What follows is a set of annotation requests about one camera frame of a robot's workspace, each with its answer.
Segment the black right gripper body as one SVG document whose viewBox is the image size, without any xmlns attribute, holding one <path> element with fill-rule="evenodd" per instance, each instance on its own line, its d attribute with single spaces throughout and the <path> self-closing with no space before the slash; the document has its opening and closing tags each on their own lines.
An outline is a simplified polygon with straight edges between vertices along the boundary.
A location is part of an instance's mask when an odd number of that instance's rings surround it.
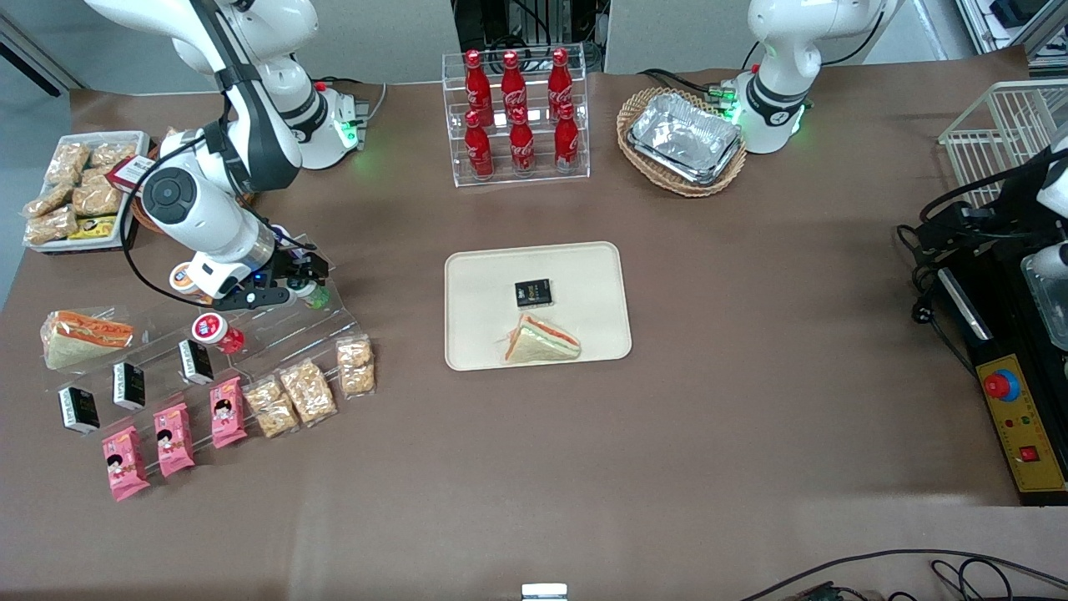
<svg viewBox="0 0 1068 601">
<path fill-rule="evenodd" d="M 287 279 L 307 279 L 309 282 L 315 282 L 309 279 L 310 260 L 326 259 L 315 250 L 274 242 L 274 252 L 267 263 L 267 286 L 285 286 Z"/>
</svg>

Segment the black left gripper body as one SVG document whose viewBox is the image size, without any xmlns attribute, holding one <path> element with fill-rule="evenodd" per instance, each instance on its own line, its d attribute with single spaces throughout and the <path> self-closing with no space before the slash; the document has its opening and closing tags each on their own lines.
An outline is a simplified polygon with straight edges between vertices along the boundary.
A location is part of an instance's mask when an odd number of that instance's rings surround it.
<svg viewBox="0 0 1068 601">
<path fill-rule="evenodd" d="M 1026 163 L 1006 171 L 995 199 L 996 242 L 1055 243 L 1055 213 L 1038 201 L 1049 168 Z"/>
</svg>

